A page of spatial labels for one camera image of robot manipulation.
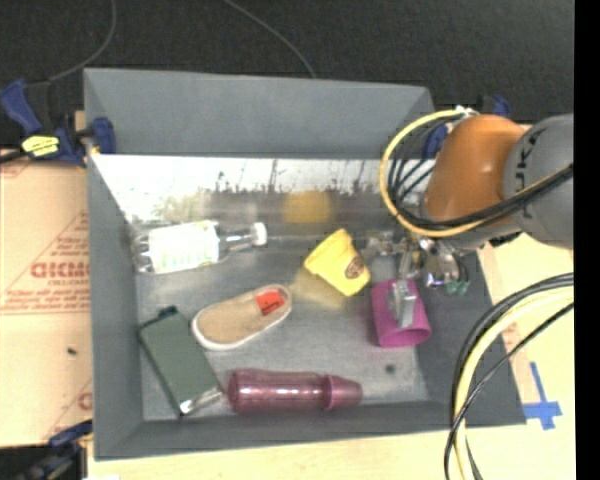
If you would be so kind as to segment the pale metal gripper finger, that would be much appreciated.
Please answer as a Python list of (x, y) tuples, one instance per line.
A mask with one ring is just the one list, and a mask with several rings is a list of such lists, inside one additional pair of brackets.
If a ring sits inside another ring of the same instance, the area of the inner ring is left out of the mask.
[(401, 319), (403, 315), (404, 286), (399, 280), (391, 280), (387, 285), (387, 306), (395, 319)]
[(398, 325), (407, 328), (413, 325), (417, 295), (407, 281), (398, 282)]

